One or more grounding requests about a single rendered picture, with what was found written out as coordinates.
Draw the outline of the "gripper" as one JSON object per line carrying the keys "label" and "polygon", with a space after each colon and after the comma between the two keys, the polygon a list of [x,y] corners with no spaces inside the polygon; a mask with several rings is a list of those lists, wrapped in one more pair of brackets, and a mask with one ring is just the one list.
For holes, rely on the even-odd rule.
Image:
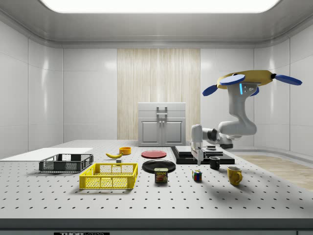
{"label": "gripper", "polygon": [[204,159],[205,152],[203,151],[202,142],[190,142],[191,153],[195,160],[197,160],[197,165],[201,165],[201,162]]}

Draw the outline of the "black stove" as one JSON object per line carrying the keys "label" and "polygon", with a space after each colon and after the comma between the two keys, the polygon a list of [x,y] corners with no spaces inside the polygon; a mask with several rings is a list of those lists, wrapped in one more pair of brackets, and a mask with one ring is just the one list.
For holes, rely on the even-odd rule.
{"label": "black stove", "polygon": [[[187,147],[187,151],[181,151],[179,152],[176,148],[176,146],[172,146],[171,149],[174,153],[174,156],[176,158],[176,164],[184,164],[184,165],[196,165],[197,161],[193,158],[193,155],[190,152],[190,147]],[[227,155],[223,155],[223,156],[218,156],[220,158],[220,164],[235,164],[235,159],[227,156]]]}

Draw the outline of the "yellow mug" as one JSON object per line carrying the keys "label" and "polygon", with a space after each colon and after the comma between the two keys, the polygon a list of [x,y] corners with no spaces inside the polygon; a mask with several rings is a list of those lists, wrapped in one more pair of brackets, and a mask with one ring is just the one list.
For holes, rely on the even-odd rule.
{"label": "yellow mug", "polygon": [[243,179],[242,170],[236,166],[228,166],[227,175],[228,175],[229,182],[235,186],[239,185],[239,183]]}

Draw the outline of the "flat-sided can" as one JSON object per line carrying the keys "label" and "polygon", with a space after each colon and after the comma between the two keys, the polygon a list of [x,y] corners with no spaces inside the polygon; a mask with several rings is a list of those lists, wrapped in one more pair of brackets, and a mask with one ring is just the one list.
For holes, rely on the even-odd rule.
{"label": "flat-sided can", "polygon": [[167,183],[168,182],[168,168],[155,168],[155,182]]}

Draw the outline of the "red plate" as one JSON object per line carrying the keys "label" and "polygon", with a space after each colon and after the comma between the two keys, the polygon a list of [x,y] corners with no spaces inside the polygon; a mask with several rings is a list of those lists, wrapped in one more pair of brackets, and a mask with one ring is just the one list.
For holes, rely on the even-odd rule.
{"label": "red plate", "polygon": [[160,150],[148,150],[141,153],[141,156],[148,159],[160,159],[167,156],[167,153]]}

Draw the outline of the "white cabinet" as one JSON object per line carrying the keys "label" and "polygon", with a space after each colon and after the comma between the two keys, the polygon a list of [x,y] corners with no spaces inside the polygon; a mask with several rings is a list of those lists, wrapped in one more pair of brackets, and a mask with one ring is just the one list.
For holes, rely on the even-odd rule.
{"label": "white cabinet", "polygon": [[186,145],[184,102],[139,102],[138,145]]}

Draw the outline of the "black plate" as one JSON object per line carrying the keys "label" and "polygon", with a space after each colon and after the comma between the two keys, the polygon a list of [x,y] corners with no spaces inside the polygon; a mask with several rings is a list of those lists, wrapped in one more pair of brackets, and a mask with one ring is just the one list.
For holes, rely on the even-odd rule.
{"label": "black plate", "polygon": [[142,169],[148,173],[154,173],[155,168],[167,168],[168,172],[172,172],[176,169],[176,165],[167,160],[151,160],[146,161],[142,164]]}

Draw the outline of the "drone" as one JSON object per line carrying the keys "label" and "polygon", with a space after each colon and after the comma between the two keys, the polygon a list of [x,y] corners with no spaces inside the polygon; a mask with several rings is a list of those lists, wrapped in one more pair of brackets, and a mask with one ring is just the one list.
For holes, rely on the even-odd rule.
{"label": "drone", "polygon": [[302,81],[286,75],[275,74],[268,70],[246,70],[230,73],[218,79],[216,85],[206,88],[202,94],[204,96],[211,95],[217,89],[227,89],[227,86],[242,82],[257,83],[259,86],[270,83],[273,79],[292,85],[301,85]]}

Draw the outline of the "yellow basket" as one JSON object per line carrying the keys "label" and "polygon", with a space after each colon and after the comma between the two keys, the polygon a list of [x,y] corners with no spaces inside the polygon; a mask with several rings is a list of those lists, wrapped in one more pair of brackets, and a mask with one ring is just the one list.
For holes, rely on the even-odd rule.
{"label": "yellow basket", "polygon": [[133,189],[137,163],[94,163],[79,175],[80,189]]}

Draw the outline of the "dark grey basket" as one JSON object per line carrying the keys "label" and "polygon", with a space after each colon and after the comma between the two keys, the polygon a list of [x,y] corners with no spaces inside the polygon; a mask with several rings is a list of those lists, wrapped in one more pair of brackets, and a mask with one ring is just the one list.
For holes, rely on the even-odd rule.
{"label": "dark grey basket", "polygon": [[57,154],[39,162],[41,172],[81,172],[93,162],[92,154]]}

